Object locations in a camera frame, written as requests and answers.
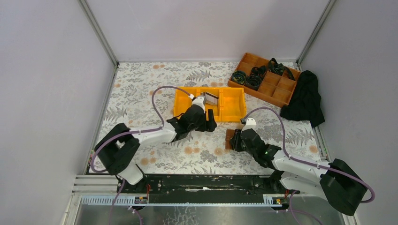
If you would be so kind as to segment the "brown leather card holder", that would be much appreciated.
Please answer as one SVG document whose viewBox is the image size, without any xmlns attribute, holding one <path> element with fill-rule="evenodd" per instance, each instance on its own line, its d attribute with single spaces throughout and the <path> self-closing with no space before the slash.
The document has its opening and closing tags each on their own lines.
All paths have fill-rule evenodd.
<svg viewBox="0 0 398 225">
<path fill-rule="evenodd" d="M 226 137 L 225 137 L 225 149 L 226 150 L 235 150 L 236 147 L 234 142 L 231 141 L 236 133 L 236 129 L 227 129 L 226 130 Z"/>
</svg>

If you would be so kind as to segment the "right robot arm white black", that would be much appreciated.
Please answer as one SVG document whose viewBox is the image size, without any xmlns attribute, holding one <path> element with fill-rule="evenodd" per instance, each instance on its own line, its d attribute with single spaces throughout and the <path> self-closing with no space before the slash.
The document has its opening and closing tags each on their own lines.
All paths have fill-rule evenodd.
<svg viewBox="0 0 398 225">
<path fill-rule="evenodd" d="M 285 189 L 306 192 L 326 200 L 337 211 L 352 216 L 368 188 L 343 160 L 304 163 L 303 157 L 288 157 L 281 147 L 266 144 L 253 130 L 235 129 L 227 139 L 232 150 L 247 152 Z"/>
</svg>

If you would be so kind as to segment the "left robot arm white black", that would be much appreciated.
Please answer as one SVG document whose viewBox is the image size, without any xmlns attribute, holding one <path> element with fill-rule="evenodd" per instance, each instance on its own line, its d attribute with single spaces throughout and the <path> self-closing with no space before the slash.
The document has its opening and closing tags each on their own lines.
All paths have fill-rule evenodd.
<svg viewBox="0 0 398 225">
<path fill-rule="evenodd" d="M 191 131 L 213 132 L 216 127 L 213 109 L 204 111 L 199 105 L 191 105 L 182 115 L 166 120 L 158 128 L 132 131 L 120 123 L 97 144 L 92 159 L 99 158 L 110 175 L 136 185 L 145 177 L 132 161 L 140 148 L 180 141 Z"/>
</svg>

